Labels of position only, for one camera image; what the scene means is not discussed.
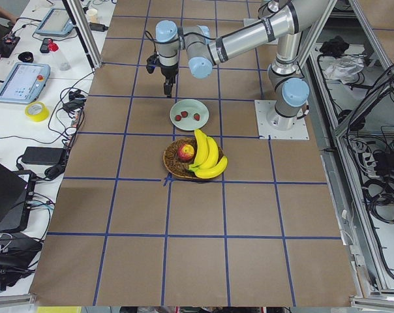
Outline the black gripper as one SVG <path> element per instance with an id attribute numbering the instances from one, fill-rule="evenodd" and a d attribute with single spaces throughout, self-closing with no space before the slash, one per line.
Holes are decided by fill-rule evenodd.
<path id="1" fill-rule="evenodd" d="M 149 74 L 154 73 L 156 68 L 160 68 L 162 75 L 165 77 L 164 94 L 167 98 L 172 98 L 172 88 L 179 72 L 178 64 L 168 66 L 163 65 L 157 54 L 153 54 L 147 58 L 146 70 Z"/>

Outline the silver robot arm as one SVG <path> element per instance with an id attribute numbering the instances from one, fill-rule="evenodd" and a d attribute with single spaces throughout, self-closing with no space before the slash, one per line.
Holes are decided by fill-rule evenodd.
<path id="1" fill-rule="evenodd" d="M 258 18 L 263 18 L 276 13 L 279 10 L 279 0 L 265 0 L 261 1 L 258 9 Z"/>
<path id="2" fill-rule="evenodd" d="M 206 26 L 180 27 L 170 20 L 160 21 L 155 37 L 145 34 L 154 45 L 153 55 L 147 59 L 148 73 L 160 68 L 165 77 L 164 94 L 171 97 L 179 71 L 179 51 L 186 52 L 191 74 L 204 79 L 215 65 L 277 41 L 276 57 L 268 69 L 277 101 L 267 113 L 267 122 L 276 130 L 290 130 L 302 119 L 299 111 L 306 106 L 310 92 L 307 83 L 296 75 L 301 33 L 325 14 L 328 2 L 268 1 L 265 5 L 274 9 L 260 14 L 252 24 L 217 38 L 210 38 Z"/>

